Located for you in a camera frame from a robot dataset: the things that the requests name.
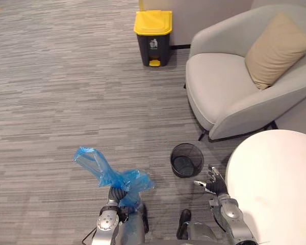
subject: trash can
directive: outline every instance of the trash can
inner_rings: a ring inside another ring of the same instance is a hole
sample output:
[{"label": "trash can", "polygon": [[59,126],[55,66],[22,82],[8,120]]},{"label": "trash can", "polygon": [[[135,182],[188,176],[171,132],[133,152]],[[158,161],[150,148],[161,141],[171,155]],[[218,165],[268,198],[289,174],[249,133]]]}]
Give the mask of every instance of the trash can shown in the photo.
[{"label": "trash can", "polygon": [[136,13],[134,31],[145,66],[165,66],[170,58],[172,11],[149,10]]},{"label": "trash can", "polygon": [[182,143],[173,148],[170,156],[171,168],[180,178],[196,176],[204,165],[204,157],[199,148],[189,143]]}]

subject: wall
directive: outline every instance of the wall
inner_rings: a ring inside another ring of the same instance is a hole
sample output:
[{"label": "wall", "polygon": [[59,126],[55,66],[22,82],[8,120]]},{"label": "wall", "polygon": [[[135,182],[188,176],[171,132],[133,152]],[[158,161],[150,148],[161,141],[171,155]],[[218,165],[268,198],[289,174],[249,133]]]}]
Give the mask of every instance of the wall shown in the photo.
[{"label": "wall", "polygon": [[275,120],[279,129],[288,129],[306,134],[306,99]]},{"label": "wall", "polygon": [[257,8],[268,4],[295,4],[306,7],[306,0],[254,0],[251,7]]},{"label": "wall", "polygon": [[141,10],[172,10],[171,45],[190,44],[200,30],[245,12],[253,0],[140,0]]}]

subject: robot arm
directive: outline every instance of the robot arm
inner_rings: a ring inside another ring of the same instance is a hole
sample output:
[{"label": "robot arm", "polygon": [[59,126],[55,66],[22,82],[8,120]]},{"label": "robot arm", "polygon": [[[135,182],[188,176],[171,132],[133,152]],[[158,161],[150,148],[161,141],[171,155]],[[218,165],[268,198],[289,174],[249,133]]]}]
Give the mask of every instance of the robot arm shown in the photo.
[{"label": "robot arm", "polygon": [[120,208],[119,202],[127,195],[126,191],[111,187],[107,205],[104,206],[96,222],[96,232],[94,234],[92,245],[112,245],[115,244],[116,236],[119,231]]},{"label": "robot arm", "polygon": [[238,202],[229,196],[227,186],[222,175],[215,168],[211,168],[211,182],[194,181],[196,185],[205,187],[205,191],[215,194],[210,200],[210,206],[218,225],[227,234],[231,245],[258,245],[251,230],[243,219],[243,213]]}]

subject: white tabletop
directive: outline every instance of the white tabletop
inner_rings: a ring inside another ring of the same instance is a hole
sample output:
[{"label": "white tabletop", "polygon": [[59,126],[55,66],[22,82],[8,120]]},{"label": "white tabletop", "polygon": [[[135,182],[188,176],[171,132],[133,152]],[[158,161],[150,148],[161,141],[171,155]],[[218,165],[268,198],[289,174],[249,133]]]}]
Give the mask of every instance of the white tabletop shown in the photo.
[{"label": "white tabletop", "polygon": [[226,182],[259,244],[306,245],[306,134],[252,135],[233,152]]}]

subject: chair cushion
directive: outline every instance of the chair cushion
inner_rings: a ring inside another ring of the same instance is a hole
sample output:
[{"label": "chair cushion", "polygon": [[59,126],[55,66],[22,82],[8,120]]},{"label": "chair cushion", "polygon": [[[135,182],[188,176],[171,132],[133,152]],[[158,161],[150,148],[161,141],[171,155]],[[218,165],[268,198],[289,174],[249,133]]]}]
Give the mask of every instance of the chair cushion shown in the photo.
[{"label": "chair cushion", "polygon": [[271,86],[306,53],[306,33],[278,14],[248,51],[245,63],[259,89]]},{"label": "chair cushion", "polygon": [[219,53],[198,54],[187,61],[186,89],[195,115],[198,110],[211,124],[224,109],[259,92],[243,57]]}]

